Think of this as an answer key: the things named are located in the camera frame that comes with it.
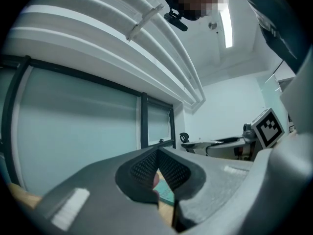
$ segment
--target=white curtain rail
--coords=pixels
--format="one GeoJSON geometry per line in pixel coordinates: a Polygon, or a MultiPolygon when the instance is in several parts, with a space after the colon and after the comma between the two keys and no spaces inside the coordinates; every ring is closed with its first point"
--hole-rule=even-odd
{"type": "MultiPolygon", "coordinates": [[[[150,11],[153,7],[146,0],[122,0],[127,3],[129,6],[140,12],[141,14],[145,14],[150,11]]],[[[169,43],[176,50],[180,58],[184,61],[186,67],[190,71],[193,80],[196,82],[197,87],[201,93],[202,100],[205,101],[205,95],[203,92],[203,88],[201,82],[199,80],[196,69],[186,51],[181,41],[179,40],[176,33],[172,30],[172,28],[168,25],[168,23],[164,20],[164,18],[157,14],[151,19],[152,23],[160,30],[160,32],[164,35],[164,37],[169,41],[169,43]]]]}
{"type": "MultiPolygon", "coordinates": [[[[124,35],[129,34],[136,25],[136,22],[133,19],[100,0],[32,0],[29,5],[51,5],[76,11],[93,17],[112,28],[115,28],[124,35]]],[[[134,42],[158,59],[174,76],[177,77],[194,99],[197,102],[201,102],[195,89],[173,58],[146,30],[142,29],[134,39],[134,42]]]]}

